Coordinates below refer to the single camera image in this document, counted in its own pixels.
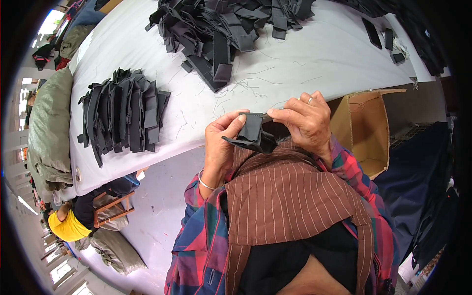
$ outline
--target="open cardboard box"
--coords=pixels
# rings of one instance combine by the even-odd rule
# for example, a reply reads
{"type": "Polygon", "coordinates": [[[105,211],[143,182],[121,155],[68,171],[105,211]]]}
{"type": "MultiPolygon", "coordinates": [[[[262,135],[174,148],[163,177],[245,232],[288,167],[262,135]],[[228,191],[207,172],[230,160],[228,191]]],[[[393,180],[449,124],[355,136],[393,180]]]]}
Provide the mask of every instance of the open cardboard box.
{"type": "Polygon", "coordinates": [[[350,150],[364,173],[374,179],[387,170],[389,129],[382,96],[406,89],[379,89],[358,92],[329,101],[329,127],[339,143],[350,150]]]}

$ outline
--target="metal grommet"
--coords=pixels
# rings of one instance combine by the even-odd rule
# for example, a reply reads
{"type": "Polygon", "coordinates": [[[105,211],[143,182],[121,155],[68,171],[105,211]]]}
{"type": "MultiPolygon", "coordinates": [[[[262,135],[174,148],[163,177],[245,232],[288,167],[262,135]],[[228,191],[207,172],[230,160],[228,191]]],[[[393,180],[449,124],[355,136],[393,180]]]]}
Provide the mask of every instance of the metal grommet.
{"type": "Polygon", "coordinates": [[[80,174],[80,169],[79,167],[76,168],[76,181],[81,182],[82,181],[82,175],[80,174]]]}

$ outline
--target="hand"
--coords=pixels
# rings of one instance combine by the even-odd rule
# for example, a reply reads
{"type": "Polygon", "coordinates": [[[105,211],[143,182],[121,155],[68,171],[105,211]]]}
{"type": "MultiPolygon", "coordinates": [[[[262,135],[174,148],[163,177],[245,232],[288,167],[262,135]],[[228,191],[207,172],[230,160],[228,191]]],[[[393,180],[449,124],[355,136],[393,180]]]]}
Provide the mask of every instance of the hand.
{"type": "Polygon", "coordinates": [[[288,100],[284,110],[270,109],[267,114],[274,119],[274,122],[280,122],[288,128],[294,143],[317,154],[331,166],[329,144],[331,110],[319,91],[312,95],[302,93],[300,100],[296,98],[288,100]]]}
{"type": "Polygon", "coordinates": [[[234,146],[221,137],[234,138],[243,128],[246,115],[240,116],[240,112],[249,110],[235,110],[225,114],[205,129],[205,170],[201,179],[210,187],[218,187],[233,166],[234,146]]]}

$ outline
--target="yellow shirt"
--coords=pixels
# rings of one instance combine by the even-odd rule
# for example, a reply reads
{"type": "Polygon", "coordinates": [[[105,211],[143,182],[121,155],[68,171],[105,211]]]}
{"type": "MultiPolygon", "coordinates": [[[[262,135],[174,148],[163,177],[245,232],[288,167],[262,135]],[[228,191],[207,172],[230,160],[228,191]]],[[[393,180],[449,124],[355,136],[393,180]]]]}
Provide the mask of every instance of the yellow shirt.
{"type": "Polygon", "coordinates": [[[92,232],[77,220],[72,210],[69,210],[62,222],[58,218],[57,211],[49,216],[48,222],[51,231],[66,242],[78,241],[92,232]]]}

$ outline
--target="brown striped apron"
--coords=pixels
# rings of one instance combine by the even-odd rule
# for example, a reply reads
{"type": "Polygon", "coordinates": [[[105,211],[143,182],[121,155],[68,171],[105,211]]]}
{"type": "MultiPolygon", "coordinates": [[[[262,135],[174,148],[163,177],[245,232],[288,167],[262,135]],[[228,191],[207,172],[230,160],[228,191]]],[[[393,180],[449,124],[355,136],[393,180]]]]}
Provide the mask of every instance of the brown striped apron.
{"type": "Polygon", "coordinates": [[[271,154],[235,148],[228,198],[226,294],[236,295],[251,246],[307,239],[351,218],[357,226],[356,295],[373,259],[371,219],[360,195],[335,174],[320,172],[309,153],[292,142],[271,154]]]}

